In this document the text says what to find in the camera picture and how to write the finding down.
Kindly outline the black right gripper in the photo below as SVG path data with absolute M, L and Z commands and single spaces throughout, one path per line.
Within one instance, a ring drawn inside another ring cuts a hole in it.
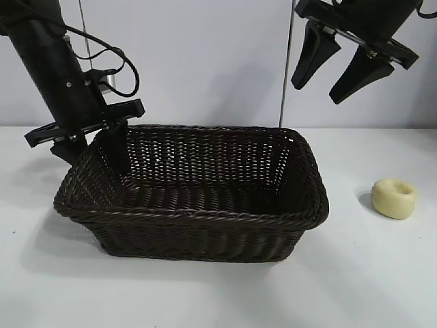
M 368 49 L 384 53 L 403 68 L 410 68 L 419 56 L 394 40 L 393 36 L 421 4 L 421 1 L 409 0 L 299 1 L 295 12 L 309 21 L 305 27 L 300 58 L 291 79 L 292 85 L 301 90 L 315 72 L 341 49 L 335 40 L 336 31 L 351 33 Z M 368 51 L 359 46 L 329 96 L 338 105 L 353 93 L 392 72 L 393 66 L 389 61 L 377 55 L 370 58 Z

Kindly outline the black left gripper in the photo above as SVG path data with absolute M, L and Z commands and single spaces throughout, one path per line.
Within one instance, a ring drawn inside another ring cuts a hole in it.
M 106 103 L 100 90 L 101 85 L 109 86 L 105 76 L 106 73 L 79 73 L 43 88 L 42 97 L 55 121 L 28 132 L 27 143 L 33 148 L 54 141 L 51 153 L 74 165 L 88 147 L 84 134 L 105 124 L 143 116 L 145 109 L 139 99 Z M 128 173 L 127 128 L 127 121 L 120 121 L 96 135 L 109 164 L 119 173 Z

